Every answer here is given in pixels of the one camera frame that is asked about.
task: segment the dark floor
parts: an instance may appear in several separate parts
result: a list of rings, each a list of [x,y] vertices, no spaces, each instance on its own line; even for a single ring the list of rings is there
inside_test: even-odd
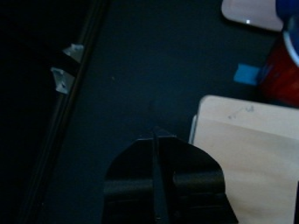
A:
[[[51,49],[76,43],[90,0],[14,0],[0,3],[0,223],[14,223],[24,201],[34,167],[59,93],[50,67],[7,35],[14,23]]]
[[[277,34],[229,22],[221,3],[111,1],[40,223],[99,223],[111,161],[154,126],[187,141],[205,95],[259,101],[233,78],[239,63],[262,66]]]

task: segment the wooden board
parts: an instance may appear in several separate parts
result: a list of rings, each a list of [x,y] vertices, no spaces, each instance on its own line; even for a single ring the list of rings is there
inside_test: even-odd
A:
[[[294,223],[299,111],[207,96],[193,143],[222,166],[239,223]]]

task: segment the dark blue carpet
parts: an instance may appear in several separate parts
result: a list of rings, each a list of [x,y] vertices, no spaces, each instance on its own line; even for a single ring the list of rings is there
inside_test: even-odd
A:
[[[262,66],[277,35],[229,22],[221,3],[111,1],[40,223],[99,223],[112,159],[154,126],[187,141],[205,95],[259,101],[233,78],[239,63]]]

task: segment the blue tag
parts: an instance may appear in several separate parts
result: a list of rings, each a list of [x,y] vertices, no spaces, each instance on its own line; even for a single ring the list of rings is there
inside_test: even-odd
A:
[[[257,86],[258,73],[259,67],[238,64],[238,71],[235,73],[234,81],[243,84],[249,84],[251,86]]]

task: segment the white object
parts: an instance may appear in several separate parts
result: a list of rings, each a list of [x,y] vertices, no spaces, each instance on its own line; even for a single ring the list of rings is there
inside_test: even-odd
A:
[[[225,171],[242,224],[293,224],[299,180],[299,110],[207,96],[193,143]]]
[[[277,32],[283,29],[277,15],[277,0],[223,0],[221,9],[229,20]]]

